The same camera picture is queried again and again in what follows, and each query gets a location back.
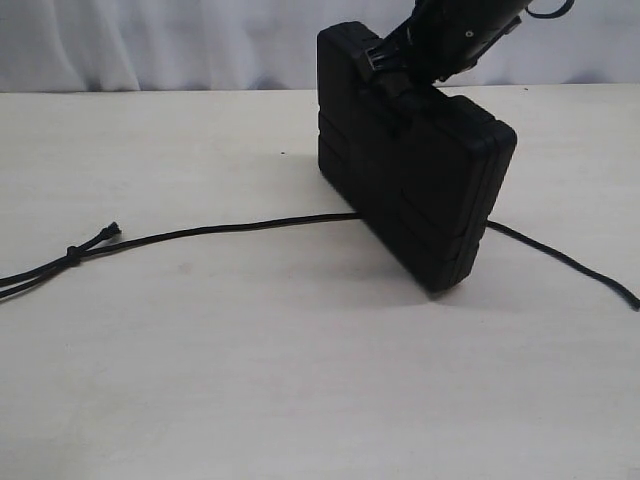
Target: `white curtain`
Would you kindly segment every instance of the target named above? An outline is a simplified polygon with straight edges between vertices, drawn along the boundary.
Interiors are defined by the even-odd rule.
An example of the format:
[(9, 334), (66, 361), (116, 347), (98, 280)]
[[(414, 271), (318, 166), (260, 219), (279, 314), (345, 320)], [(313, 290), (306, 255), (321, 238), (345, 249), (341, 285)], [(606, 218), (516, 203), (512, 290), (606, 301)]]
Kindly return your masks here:
[[(548, 11), (564, 0), (537, 0)], [(414, 0), (0, 0), (0, 91), (313, 88), (315, 36)], [(452, 84), (640, 81), (640, 0), (525, 23)]]

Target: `knot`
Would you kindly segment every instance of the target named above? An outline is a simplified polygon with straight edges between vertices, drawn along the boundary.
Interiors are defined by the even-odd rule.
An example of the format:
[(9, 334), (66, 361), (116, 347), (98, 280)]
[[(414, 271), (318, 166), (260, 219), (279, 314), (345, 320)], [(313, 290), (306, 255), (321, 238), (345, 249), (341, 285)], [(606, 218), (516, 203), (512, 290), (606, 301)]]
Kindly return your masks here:
[(70, 267), (77, 267), (82, 263), (82, 253), (82, 250), (73, 245), (67, 248), (67, 260)]

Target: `black cord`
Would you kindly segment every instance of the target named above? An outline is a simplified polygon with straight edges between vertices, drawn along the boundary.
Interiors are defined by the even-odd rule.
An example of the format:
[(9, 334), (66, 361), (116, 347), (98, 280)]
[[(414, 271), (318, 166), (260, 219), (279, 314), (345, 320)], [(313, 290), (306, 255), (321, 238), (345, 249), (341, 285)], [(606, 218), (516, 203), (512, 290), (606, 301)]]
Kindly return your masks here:
[[(69, 247), (67, 254), (53, 262), (50, 262), (42, 267), (30, 270), (29, 272), (0, 279), (0, 287), (13, 286), (0, 291), (0, 300), (14, 297), (18, 294), (25, 293), (43, 283), (51, 280), (57, 275), (63, 273), (65, 270), (79, 265), (83, 260), (98, 257), (113, 255), (124, 250), (130, 250), (132, 248), (143, 247), (146, 245), (153, 245), (155, 243), (166, 242), (168, 240), (175, 240), (178, 238), (194, 237), (198, 235), (209, 235), (214, 233), (234, 233), (234, 232), (250, 232), (257, 230), (268, 230), (282, 227), (291, 227), (296, 225), (310, 225), (315, 223), (327, 223), (327, 222), (340, 222), (349, 220), (358, 220), (361, 216), (357, 213), (339, 213), (328, 215), (316, 215), (307, 217), (294, 217), (285, 218), (279, 220), (269, 220), (266, 222), (246, 223), (240, 225), (219, 225), (214, 227), (201, 227), (188, 230), (179, 230), (176, 232), (164, 233), (160, 235), (153, 235), (150, 237), (139, 238), (136, 240), (129, 240), (125, 242), (115, 243), (113, 245), (107, 245), (100, 248), (94, 248), (98, 244), (111, 240), (119, 235), (120, 228), (116, 223), (112, 223), (107, 228), (103, 229), (96, 237), (90, 241), (80, 245), (79, 247)], [(561, 261), (562, 263), (570, 266), (578, 272), (597, 280), (598, 282), (606, 285), (622, 298), (636, 311), (640, 311), (640, 299), (636, 297), (626, 287), (616, 282), (615, 280), (606, 277), (594, 270), (591, 270), (584, 265), (578, 263), (576, 260), (565, 255), (558, 250), (555, 250), (547, 245), (537, 242), (515, 230), (506, 227), (497, 222), (489, 221), (487, 223), (489, 228), (503, 233), (515, 240), (518, 240), (525, 245), (528, 245), (536, 250), (539, 250), (551, 257)]]
[(555, 258), (556, 260), (564, 263), (565, 265), (568, 265), (574, 270), (577, 270), (583, 275), (586, 275), (587, 277), (592, 278), (593, 280), (596, 280), (606, 285), (611, 290), (613, 290), (618, 295), (620, 295), (631, 306), (633, 310), (640, 311), (640, 299), (636, 297), (633, 293), (631, 293), (631, 291), (621, 283), (616, 282), (612, 278), (606, 277), (601, 273), (591, 270), (590, 268), (585, 267), (584, 265), (574, 260), (573, 258), (569, 257), (568, 255), (565, 255), (564, 253), (559, 252), (555, 248), (551, 248), (548, 245), (544, 245), (543, 243), (537, 242), (532, 238), (529, 238), (520, 232), (516, 232), (515, 230), (505, 225), (502, 225), (497, 222), (491, 222), (491, 221), (489, 221), (487, 225), (489, 228), (492, 228), (497, 232), (507, 235), (508, 237), (511, 237), (515, 240), (518, 240), (519, 242), (522, 242), (525, 245), (528, 245), (529, 247), (535, 248), (536, 250), (542, 253), (545, 253), (550, 257)]
[(565, 4), (560, 7), (555, 12), (551, 13), (535, 13), (529, 10), (529, 7), (526, 8), (527, 13), (531, 15), (533, 18), (537, 18), (540, 20), (554, 20), (556, 18), (564, 17), (567, 13), (571, 11), (573, 6), (575, 5), (576, 0), (567, 0)]

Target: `table surface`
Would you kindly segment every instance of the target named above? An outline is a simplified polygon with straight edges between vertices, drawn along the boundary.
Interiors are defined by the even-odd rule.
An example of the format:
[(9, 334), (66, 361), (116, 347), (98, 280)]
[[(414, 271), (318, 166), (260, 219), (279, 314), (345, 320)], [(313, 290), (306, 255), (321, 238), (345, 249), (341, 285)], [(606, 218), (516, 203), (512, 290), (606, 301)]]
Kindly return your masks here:
[[(493, 219), (640, 290), (640, 86), (451, 90), (520, 145)], [(0, 95), (1, 271), (348, 211), (314, 92)], [(497, 233), (429, 299), (360, 223), (174, 241), (0, 304), (0, 479), (640, 478), (640, 316)]]

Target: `black plastic case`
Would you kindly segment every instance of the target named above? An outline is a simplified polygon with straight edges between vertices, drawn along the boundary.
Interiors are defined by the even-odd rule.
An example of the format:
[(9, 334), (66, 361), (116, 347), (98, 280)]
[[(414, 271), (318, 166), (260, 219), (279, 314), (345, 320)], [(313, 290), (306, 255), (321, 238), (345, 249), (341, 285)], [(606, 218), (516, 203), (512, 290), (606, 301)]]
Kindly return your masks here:
[[(320, 169), (428, 290), (461, 282), (476, 259), (517, 143), (466, 97), (370, 86), (356, 62), (380, 38), (361, 23), (318, 36)], [(394, 93), (393, 84), (399, 88)]]

